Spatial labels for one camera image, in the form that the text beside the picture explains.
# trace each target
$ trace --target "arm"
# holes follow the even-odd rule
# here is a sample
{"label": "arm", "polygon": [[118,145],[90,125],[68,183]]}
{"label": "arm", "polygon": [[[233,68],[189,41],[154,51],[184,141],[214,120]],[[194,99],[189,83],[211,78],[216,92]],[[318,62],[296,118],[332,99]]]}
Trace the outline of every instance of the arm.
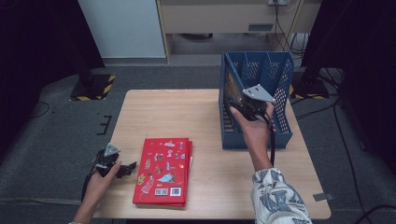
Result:
{"label": "arm", "polygon": [[[270,131],[260,121],[248,121],[239,111],[230,108],[241,125],[255,173],[250,197],[256,221],[260,223],[312,223],[308,210],[298,192],[289,184],[280,170],[273,167],[267,154]],[[274,106],[267,103],[266,118],[270,119]]]}
{"label": "arm", "polygon": [[[244,116],[235,108],[230,108],[233,116],[241,125],[244,133],[245,143],[250,154],[251,161],[255,171],[262,169],[272,168],[273,165],[270,162],[267,154],[267,144],[270,135],[270,131],[267,125],[260,121],[248,121]],[[273,116],[274,106],[267,103],[266,116],[269,120]]]}
{"label": "arm", "polygon": [[92,222],[92,216],[95,212],[96,206],[99,204],[100,200],[106,194],[114,176],[120,169],[121,162],[117,163],[111,168],[105,177],[102,177],[98,172],[95,172],[91,176],[91,180],[88,183],[87,191],[85,193],[84,199],[81,206],[77,210],[74,222],[89,224]]}

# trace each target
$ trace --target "stack of books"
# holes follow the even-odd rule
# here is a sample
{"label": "stack of books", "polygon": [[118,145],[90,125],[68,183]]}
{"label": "stack of books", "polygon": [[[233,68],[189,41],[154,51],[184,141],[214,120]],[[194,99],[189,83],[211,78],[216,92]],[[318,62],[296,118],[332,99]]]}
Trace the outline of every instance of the stack of books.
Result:
{"label": "stack of books", "polygon": [[134,188],[133,203],[186,205],[191,167],[189,138],[146,138]]}

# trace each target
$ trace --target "black cable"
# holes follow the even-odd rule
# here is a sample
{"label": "black cable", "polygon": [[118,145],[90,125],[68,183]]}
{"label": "black cable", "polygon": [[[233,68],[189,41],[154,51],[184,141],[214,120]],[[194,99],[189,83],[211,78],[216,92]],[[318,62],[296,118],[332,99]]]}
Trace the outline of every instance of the black cable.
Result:
{"label": "black cable", "polygon": [[291,43],[290,43],[290,51],[291,51],[291,53],[293,53],[294,55],[298,55],[298,56],[300,56],[300,57],[303,57],[303,56],[304,56],[304,53],[305,53],[305,51],[304,51],[304,44],[303,44],[303,47],[302,47],[301,49],[296,49],[296,48],[294,47],[294,41],[298,44],[298,41],[296,40],[296,36],[297,36],[297,34],[294,34],[294,35],[293,35],[293,38],[292,38]]}
{"label": "black cable", "polygon": [[[338,93],[330,93],[330,94],[328,94],[328,95],[338,95]],[[311,95],[311,97],[316,97],[316,96],[322,96],[322,95],[320,95],[320,94],[315,94],[315,95]],[[312,99],[312,98],[303,98],[303,99],[299,99],[299,100],[297,100],[297,101],[294,101],[293,103],[290,103],[291,105],[295,105],[295,104],[297,104],[297,103],[300,103],[301,101],[304,101],[304,100],[307,100],[307,99]]]}
{"label": "black cable", "polygon": [[304,45],[305,45],[306,34],[304,34],[303,46],[301,47],[301,54],[305,54]]}
{"label": "black cable", "polygon": [[376,207],[370,209],[368,212],[364,213],[363,216],[361,216],[361,217],[355,222],[355,224],[360,223],[364,218],[370,216],[370,214],[372,214],[374,211],[376,211],[376,210],[378,210],[378,209],[381,209],[381,208],[391,208],[391,209],[396,210],[396,207],[395,207],[395,206],[392,206],[392,205],[386,205],[386,204],[384,204],[384,205],[376,206]]}
{"label": "black cable", "polygon": [[271,132],[271,157],[270,157],[270,162],[275,164],[275,131],[274,131],[274,123],[272,122],[270,116],[265,112],[264,115],[264,120],[267,123],[267,127],[269,128]]}
{"label": "black cable", "polygon": [[280,47],[282,47],[283,51],[285,51],[285,48],[284,48],[283,45],[280,43],[280,40],[277,38],[277,33],[276,33],[276,28],[277,28],[277,25],[278,25],[278,18],[277,18],[277,15],[278,15],[278,2],[277,2],[277,0],[274,0],[274,3],[275,3],[275,14],[276,14],[276,22],[275,22],[275,39],[276,39],[277,43],[280,45]]}
{"label": "black cable", "polygon": [[341,83],[342,83],[344,81],[345,72],[339,68],[337,68],[337,71],[341,74]]}
{"label": "black cable", "polygon": [[[285,47],[280,43],[280,41],[279,41],[279,39],[277,38],[277,35],[276,35],[276,27],[277,26],[279,26],[280,32],[283,35],[283,37],[285,38],[285,43],[286,43],[286,45],[288,46],[289,49],[291,49],[291,46],[289,44],[288,38],[286,37],[285,33],[283,32],[283,29],[282,29],[282,26],[280,25],[280,22],[279,22],[279,18],[278,18],[279,3],[277,2],[277,0],[274,0],[274,4],[275,4],[275,13],[276,13],[275,38],[276,38],[277,43],[282,47],[283,51],[285,51]],[[296,18],[296,14],[294,14],[294,18],[293,18],[293,21],[291,22],[291,24],[294,23],[295,18]]]}
{"label": "black cable", "polygon": [[353,183],[354,183],[354,185],[355,185],[355,190],[356,190],[356,193],[357,193],[357,196],[358,196],[359,204],[360,204],[360,206],[361,206],[361,211],[363,211],[363,214],[365,214],[365,213],[366,213],[366,210],[364,209],[363,202],[361,201],[361,193],[360,193],[359,188],[358,188],[358,181],[356,180],[355,169],[354,169],[354,167],[353,167],[352,159],[350,158],[349,149],[348,149],[348,147],[347,147],[346,139],[345,139],[345,137],[344,137],[343,131],[342,131],[342,129],[341,129],[340,122],[339,122],[339,120],[338,120],[338,118],[337,118],[337,113],[336,113],[336,111],[335,111],[335,106],[337,105],[337,103],[338,103],[340,100],[341,100],[341,98],[339,97],[339,98],[335,101],[335,103],[333,104],[333,107],[332,107],[332,111],[333,111],[333,113],[334,113],[335,122],[336,122],[336,124],[337,124],[338,131],[340,132],[341,139],[343,140],[344,149],[346,150],[346,156],[347,156],[347,159],[348,159],[348,161],[349,161],[349,166],[350,166],[350,170],[351,170],[351,172],[352,172],[352,177],[353,177]]}
{"label": "black cable", "polygon": [[81,191],[81,202],[84,200],[85,192],[87,191],[88,183],[90,182],[92,175],[97,172],[95,165],[98,162],[99,154],[100,150],[96,153],[95,158],[92,161],[90,172],[85,176]]}
{"label": "black cable", "polygon": [[306,114],[303,114],[303,115],[300,115],[300,116],[296,116],[296,119],[304,119],[304,118],[306,118],[306,117],[308,117],[308,116],[311,116],[311,115],[313,115],[313,114],[316,114],[316,113],[318,113],[318,112],[325,111],[325,110],[327,110],[327,109],[329,109],[329,108],[332,108],[332,106],[333,106],[334,104],[335,104],[335,102],[332,103],[331,105],[328,105],[328,106],[322,108],[322,109],[315,110],[315,111],[312,111],[312,112],[309,112],[309,113],[306,113]]}
{"label": "black cable", "polygon": [[326,69],[321,69],[321,71],[324,71],[328,77],[324,77],[323,75],[319,74],[319,77],[325,81],[327,81],[330,85],[332,85],[336,90],[340,89],[341,84],[338,83],[332,75],[330,75],[330,72],[326,71]]}
{"label": "black cable", "polygon": [[39,102],[37,102],[37,103],[38,103],[38,104],[46,105],[46,106],[47,106],[47,109],[46,109],[46,111],[44,111],[44,113],[42,113],[42,114],[40,114],[40,115],[37,115],[37,116],[32,116],[32,117],[30,117],[30,119],[37,119],[37,118],[40,118],[40,117],[44,116],[45,114],[47,114],[47,112],[49,112],[49,110],[50,110],[50,104],[48,104],[48,103],[46,103],[46,102],[42,102],[42,101],[39,101]]}

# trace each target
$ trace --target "patterned shirt sleeve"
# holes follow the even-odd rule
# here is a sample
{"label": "patterned shirt sleeve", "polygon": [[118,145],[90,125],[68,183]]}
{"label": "patterned shirt sleeve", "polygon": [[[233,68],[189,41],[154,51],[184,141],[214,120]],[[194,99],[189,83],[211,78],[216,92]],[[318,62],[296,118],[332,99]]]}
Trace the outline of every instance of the patterned shirt sleeve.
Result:
{"label": "patterned shirt sleeve", "polygon": [[253,203],[256,223],[312,223],[299,193],[285,181],[277,168],[260,170],[253,175]]}

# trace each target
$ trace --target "gray carpet floor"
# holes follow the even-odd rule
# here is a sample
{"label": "gray carpet floor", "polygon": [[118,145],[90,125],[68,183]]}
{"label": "gray carpet floor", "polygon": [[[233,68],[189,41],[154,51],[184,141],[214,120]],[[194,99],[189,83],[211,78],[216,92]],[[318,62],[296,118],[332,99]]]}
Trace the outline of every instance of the gray carpet floor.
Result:
{"label": "gray carpet floor", "polygon": [[[40,102],[32,117],[0,166],[0,223],[70,221],[77,211],[91,160],[97,150],[111,139],[125,93],[131,89],[217,89],[220,67],[114,66],[96,69],[94,73],[116,76],[105,100],[69,101],[77,76],[49,84],[41,92]],[[328,86],[328,89],[335,93],[332,87]],[[331,105],[336,99],[337,96],[322,100],[307,99],[293,104],[292,108],[299,117]],[[380,204],[396,205],[396,176],[374,153],[361,150],[359,138],[346,111],[339,105],[335,111],[346,139],[347,151],[332,107],[298,119],[323,190],[334,197],[329,201],[332,216],[327,220],[314,220],[314,223],[354,223],[363,214],[359,198],[365,211]],[[107,116],[111,116],[109,127],[106,134],[100,135],[104,130],[101,123],[107,122]],[[375,211],[370,215],[370,220],[371,223],[395,223],[396,211]],[[122,219],[94,221],[154,222]],[[195,220],[186,223],[209,222]]]}

